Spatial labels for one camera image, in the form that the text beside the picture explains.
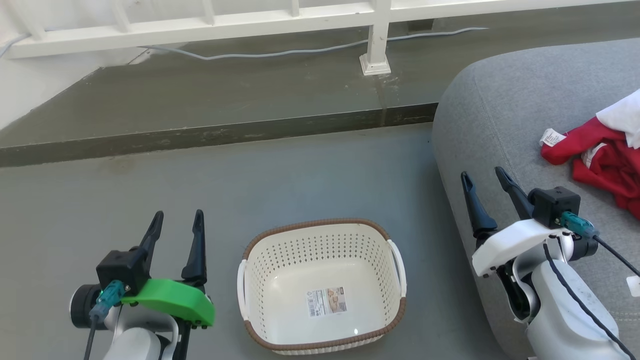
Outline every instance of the robotic arm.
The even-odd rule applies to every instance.
[[[613,317],[568,264],[598,249],[593,226],[577,217],[580,197],[563,187],[526,196],[504,169],[495,171],[521,220],[498,230],[463,172],[476,238],[472,265],[478,276],[498,276],[537,359],[635,360],[618,340]]]
[[[196,212],[191,251],[180,281],[149,275],[163,218],[158,211],[139,246],[113,250],[98,264],[100,284],[82,285],[73,294],[72,323],[91,329],[85,360],[96,329],[113,332],[104,360],[186,360],[191,330],[213,325],[215,311],[204,289],[204,214]],[[159,333],[170,333],[171,338]]]

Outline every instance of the laundry basket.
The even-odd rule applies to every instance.
[[[400,322],[406,276],[382,227],[364,219],[304,222],[266,231],[238,268],[249,335],[283,355],[320,354],[380,339]]]

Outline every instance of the green plastic bracket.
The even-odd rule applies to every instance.
[[[122,298],[123,304],[139,303],[198,325],[212,326],[216,310],[202,291],[169,279],[149,279],[142,290]]]

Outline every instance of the white cloth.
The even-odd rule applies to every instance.
[[[610,107],[596,113],[609,129],[627,134],[627,145],[640,148],[640,89]]]

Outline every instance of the gray ottoman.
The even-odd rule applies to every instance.
[[[433,147],[469,260],[475,240],[460,172],[469,172],[486,210],[506,227],[518,217],[493,171],[502,166],[525,192],[564,186],[580,194],[580,215],[640,266],[640,221],[617,208],[611,194],[572,181],[569,164],[548,164],[538,145],[547,128],[573,129],[638,88],[640,38],[504,54],[472,64],[456,77],[438,106]],[[631,297],[625,280],[631,271],[602,247],[572,266],[616,319],[621,340],[640,356],[640,299]],[[498,278],[476,283],[506,354],[515,360],[532,356],[525,328],[513,321]]]

